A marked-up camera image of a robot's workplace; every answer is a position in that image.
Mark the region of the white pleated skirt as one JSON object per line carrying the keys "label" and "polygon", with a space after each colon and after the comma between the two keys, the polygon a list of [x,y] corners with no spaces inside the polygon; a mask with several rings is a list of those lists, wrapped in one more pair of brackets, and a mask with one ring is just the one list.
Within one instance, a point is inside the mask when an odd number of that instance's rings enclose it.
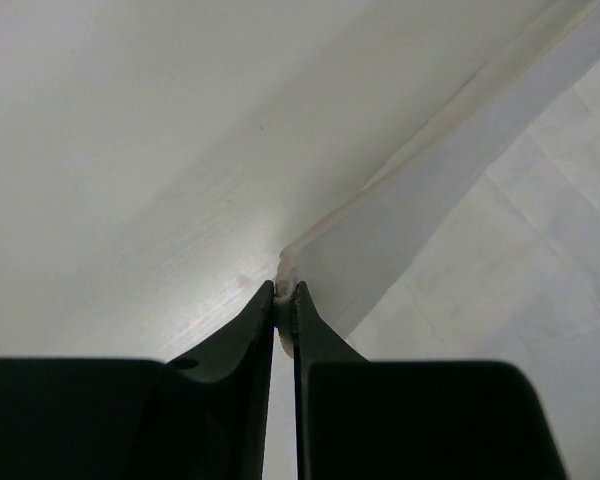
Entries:
{"label": "white pleated skirt", "polygon": [[600,336],[600,1],[561,1],[372,186],[283,250],[300,298],[372,357],[535,364]]}

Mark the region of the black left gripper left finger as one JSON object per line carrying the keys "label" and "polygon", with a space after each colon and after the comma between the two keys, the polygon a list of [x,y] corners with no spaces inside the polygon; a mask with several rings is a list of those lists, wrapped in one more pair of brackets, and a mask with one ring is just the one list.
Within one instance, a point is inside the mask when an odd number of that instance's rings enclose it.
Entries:
{"label": "black left gripper left finger", "polygon": [[0,479],[258,479],[274,287],[169,362],[0,357]]}

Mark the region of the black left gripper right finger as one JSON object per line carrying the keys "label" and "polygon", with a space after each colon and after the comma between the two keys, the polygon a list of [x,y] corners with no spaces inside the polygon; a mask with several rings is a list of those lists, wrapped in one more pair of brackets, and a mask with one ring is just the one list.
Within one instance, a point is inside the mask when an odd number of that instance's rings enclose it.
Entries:
{"label": "black left gripper right finger", "polygon": [[370,361],[292,297],[302,479],[563,479],[528,378],[501,361]]}

